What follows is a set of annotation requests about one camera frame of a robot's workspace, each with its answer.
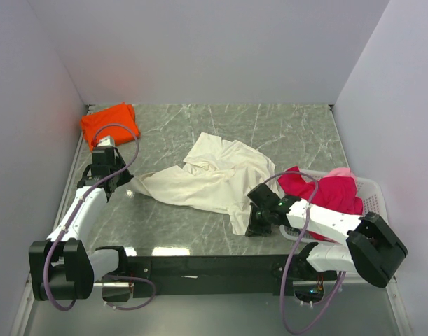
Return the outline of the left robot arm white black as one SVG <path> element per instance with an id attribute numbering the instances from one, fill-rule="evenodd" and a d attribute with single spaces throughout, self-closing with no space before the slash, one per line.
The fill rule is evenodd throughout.
<path id="1" fill-rule="evenodd" d="M 86 299 L 94 282 L 102 277 L 122 281 L 128 276 L 130 265 L 124 247 L 104 246 L 88 254 L 85 244 L 115 189 L 132 177 L 115 146 L 98 146 L 92 151 L 92 162 L 77 183 L 68 212 L 45 240 L 29 247 L 35 300 Z"/>

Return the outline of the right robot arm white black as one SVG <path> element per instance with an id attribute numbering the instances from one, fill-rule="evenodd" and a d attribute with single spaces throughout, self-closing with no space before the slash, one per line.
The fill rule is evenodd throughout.
<path id="1" fill-rule="evenodd" d="M 248 194 L 251 200 L 249 234 L 265 235 L 271 225 L 319 234 L 326 242 L 309 243 L 295 256 L 304 279 L 320 272 L 357 273 L 367 283 L 384 288 L 408 255 L 408 249 L 384 218 L 340 213 L 293 195 L 278 197 L 266 184 Z"/>

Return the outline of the cream white t shirt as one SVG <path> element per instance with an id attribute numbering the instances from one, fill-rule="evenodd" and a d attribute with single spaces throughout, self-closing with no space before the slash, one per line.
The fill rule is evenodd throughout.
<path id="1" fill-rule="evenodd" d="M 130 188 L 155 200 L 230 216 L 232 231 L 247 231 L 249 191 L 275 173 L 275 164 L 258 150 L 234 140 L 201 133 L 184 166 L 134 177 Z"/>

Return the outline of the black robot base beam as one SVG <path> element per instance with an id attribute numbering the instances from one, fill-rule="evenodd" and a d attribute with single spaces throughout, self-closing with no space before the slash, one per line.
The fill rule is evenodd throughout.
<path id="1" fill-rule="evenodd" d="M 211 295 L 272 293 L 278 295 L 285 255 L 152 256 L 127 257 L 128 268 L 121 276 L 140 277 L 153 282 L 157 295 Z M 293 282 L 322 284 L 335 281 L 337 271 L 317 272 L 294 256 L 287 274 L 286 295 L 293 294 Z M 107 302 L 149 298 L 153 289 L 140 283 L 104 277 L 95 283 Z"/>

